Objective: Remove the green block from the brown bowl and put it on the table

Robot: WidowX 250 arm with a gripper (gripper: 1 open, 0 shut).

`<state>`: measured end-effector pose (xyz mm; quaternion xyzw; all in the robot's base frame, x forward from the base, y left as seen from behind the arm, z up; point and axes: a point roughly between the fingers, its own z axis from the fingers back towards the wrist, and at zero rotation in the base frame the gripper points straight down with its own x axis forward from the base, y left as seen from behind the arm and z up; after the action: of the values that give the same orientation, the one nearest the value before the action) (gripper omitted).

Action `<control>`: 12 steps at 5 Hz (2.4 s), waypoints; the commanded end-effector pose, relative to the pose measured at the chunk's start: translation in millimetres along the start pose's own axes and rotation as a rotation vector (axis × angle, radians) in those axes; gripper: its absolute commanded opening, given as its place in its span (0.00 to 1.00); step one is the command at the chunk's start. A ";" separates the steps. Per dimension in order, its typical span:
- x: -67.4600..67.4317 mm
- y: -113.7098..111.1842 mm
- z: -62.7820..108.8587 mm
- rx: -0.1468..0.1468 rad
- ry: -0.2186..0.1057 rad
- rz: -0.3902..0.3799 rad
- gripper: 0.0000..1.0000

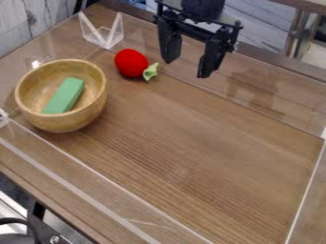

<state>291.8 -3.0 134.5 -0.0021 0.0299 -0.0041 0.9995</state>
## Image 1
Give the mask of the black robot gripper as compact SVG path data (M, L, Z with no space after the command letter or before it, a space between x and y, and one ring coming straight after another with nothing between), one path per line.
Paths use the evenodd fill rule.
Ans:
M198 77L219 69L226 52L232 52L243 23L224 12L226 0L155 0L160 55L167 64L180 56L182 38L204 43Z

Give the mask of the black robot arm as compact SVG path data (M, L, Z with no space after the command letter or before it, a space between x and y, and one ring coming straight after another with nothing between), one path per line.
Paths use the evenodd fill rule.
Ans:
M160 55L167 64L180 57L182 36L204 43L198 77L207 78L220 67L226 54L234 52L239 20L223 14L226 0L154 0Z

